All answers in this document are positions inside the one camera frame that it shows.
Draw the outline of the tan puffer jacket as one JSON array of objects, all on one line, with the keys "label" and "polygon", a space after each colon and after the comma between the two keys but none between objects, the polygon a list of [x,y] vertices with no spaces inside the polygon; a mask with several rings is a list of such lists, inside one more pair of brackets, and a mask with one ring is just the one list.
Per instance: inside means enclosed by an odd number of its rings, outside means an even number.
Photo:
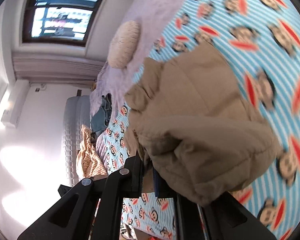
[{"label": "tan puffer jacket", "polygon": [[213,45],[203,42],[166,62],[147,57],[143,66],[125,94],[125,146],[175,192],[206,206],[250,185],[283,153]]}]

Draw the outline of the yellow striped garment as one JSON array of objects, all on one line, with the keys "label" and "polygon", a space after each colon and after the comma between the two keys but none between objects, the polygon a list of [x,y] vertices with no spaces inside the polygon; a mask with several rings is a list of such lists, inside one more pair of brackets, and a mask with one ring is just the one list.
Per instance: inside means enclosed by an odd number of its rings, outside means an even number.
[{"label": "yellow striped garment", "polygon": [[79,151],[76,157],[76,173],[79,180],[95,176],[107,176],[108,172],[96,148],[92,143],[92,130],[81,126],[82,140],[79,144]]}]

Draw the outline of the dark blue jeans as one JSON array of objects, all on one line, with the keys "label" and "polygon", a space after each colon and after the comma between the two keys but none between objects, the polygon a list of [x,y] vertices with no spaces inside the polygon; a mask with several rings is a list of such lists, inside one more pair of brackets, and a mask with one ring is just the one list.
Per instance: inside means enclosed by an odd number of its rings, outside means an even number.
[{"label": "dark blue jeans", "polygon": [[99,110],[92,116],[90,127],[96,136],[100,136],[108,127],[111,119],[112,103],[111,94],[102,96],[102,103]]}]

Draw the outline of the grey upholstered headboard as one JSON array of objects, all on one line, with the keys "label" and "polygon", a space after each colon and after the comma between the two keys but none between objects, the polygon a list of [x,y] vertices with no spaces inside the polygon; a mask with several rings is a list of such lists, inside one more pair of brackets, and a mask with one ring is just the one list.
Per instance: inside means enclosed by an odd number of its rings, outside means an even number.
[{"label": "grey upholstered headboard", "polygon": [[82,141],[82,125],[90,125],[90,98],[87,95],[70,97],[65,104],[62,134],[62,150],[69,186],[74,186],[79,181],[76,158]]}]

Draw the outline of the grey pleated curtain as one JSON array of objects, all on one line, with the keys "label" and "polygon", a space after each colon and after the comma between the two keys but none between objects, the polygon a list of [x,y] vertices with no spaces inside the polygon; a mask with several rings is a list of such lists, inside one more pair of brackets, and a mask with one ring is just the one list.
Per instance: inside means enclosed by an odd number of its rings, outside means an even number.
[{"label": "grey pleated curtain", "polygon": [[74,56],[38,53],[13,53],[12,62],[17,79],[82,87],[90,87],[105,64]]}]

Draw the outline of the cream round knit pillow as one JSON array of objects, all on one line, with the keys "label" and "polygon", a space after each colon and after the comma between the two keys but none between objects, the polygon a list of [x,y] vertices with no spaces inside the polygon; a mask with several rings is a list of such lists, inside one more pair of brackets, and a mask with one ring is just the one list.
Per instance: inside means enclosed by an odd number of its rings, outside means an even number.
[{"label": "cream round knit pillow", "polygon": [[123,69],[133,58],[140,36],[140,25],[127,21],[120,25],[109,45],[107,63],[116,69]]}]

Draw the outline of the blue striped monkey blanket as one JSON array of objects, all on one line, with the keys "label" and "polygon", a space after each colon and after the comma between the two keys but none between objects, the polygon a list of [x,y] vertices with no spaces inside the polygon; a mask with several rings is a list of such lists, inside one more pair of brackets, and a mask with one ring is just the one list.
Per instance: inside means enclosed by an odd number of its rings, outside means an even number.
[{"label": "blue striped monkey blanket", "polygon": [[[203,42],[223,55],[241,95],[267,120],[283,147],[262,176],[244,189],[226,192],[275,239],[289,239],[300,223],[300,15],[290,0],[185,0],[148,57],[166,62]],[[143,71],[142,63],[132,87]],[[124,142],[129,111],[124,101],[102,137],[109,173],[138,155]]]}]

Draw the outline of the dark framed window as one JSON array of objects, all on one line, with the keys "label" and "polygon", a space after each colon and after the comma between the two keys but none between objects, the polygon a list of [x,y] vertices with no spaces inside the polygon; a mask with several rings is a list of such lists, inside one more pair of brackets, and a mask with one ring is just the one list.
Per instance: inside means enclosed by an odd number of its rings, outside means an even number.
[{"label": "dark framed window", "polygon": [[85,46],[103,0],[27,0],[24,43]]}]

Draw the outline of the lavender bed sheet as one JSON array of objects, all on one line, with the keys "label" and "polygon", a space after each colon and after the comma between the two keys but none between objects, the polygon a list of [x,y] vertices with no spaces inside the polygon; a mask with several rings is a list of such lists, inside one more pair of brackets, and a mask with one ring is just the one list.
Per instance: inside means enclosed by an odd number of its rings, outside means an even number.
[{"label": "lavender bed sheet", "polygon": [[90,115],[101,105],[101,96],[111,94],[112,114],[124,104],[124,94],[133,85],[133,76],[139,70],[144,58],[148,57],[153,43],[185,0],[134,0],[125,14],[123,22],[134,21],[139,26],[138,45],[133,58],[123,69],[115,69],[106,63],[97,76],[96,89],[90,94]]}]

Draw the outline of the white wall air conditioner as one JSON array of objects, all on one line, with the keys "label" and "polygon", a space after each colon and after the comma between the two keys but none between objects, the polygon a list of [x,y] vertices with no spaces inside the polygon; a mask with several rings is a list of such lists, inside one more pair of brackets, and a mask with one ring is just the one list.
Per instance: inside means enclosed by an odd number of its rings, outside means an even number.
[{"label": "white wall air conditioner", "polygon": [[20,79],[15,82],[1,118],[5,127],[17,128],[29,89],[29,80]]}]

